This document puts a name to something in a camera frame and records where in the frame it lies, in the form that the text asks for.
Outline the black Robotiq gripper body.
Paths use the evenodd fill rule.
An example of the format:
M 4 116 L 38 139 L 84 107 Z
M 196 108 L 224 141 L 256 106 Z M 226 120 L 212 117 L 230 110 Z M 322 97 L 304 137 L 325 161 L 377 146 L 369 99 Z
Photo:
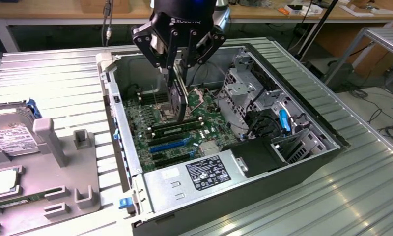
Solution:
M 158 34 L 197 30 L 208 33 L 213 28 L 214 0 L 156 0 L 150 16 L 152 28 Z

